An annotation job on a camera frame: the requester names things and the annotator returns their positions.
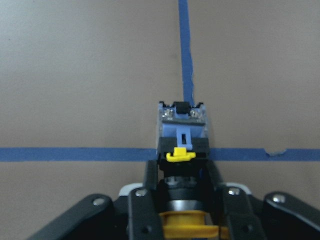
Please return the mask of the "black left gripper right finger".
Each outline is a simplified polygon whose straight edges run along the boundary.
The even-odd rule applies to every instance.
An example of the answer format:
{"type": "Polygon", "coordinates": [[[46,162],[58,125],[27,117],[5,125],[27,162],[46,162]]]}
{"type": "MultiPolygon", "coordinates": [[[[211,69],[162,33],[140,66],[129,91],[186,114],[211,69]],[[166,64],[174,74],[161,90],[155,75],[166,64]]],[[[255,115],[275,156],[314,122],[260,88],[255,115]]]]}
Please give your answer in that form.
{"type": "Polygon", "coordinates": [[[227,186],[212,160],[203,169],[205,203],[213,225],[218,227],[214,240],[265,240],[261,221],[255,215],[246,192],[227,186]]]}

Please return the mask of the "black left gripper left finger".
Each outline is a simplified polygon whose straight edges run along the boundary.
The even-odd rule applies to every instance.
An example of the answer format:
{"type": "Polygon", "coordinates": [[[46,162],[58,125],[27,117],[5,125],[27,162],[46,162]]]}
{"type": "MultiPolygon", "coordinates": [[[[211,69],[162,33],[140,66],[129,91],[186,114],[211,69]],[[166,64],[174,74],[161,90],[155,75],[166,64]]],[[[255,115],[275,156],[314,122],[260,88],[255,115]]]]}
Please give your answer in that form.
{"type": "Polygon", "coordinates": [[[163,240],[163,226],[154,198],[158,184],[158,164],[145,164],[142,187],[128,195],[128,238],[130,240],[163,240]]]}

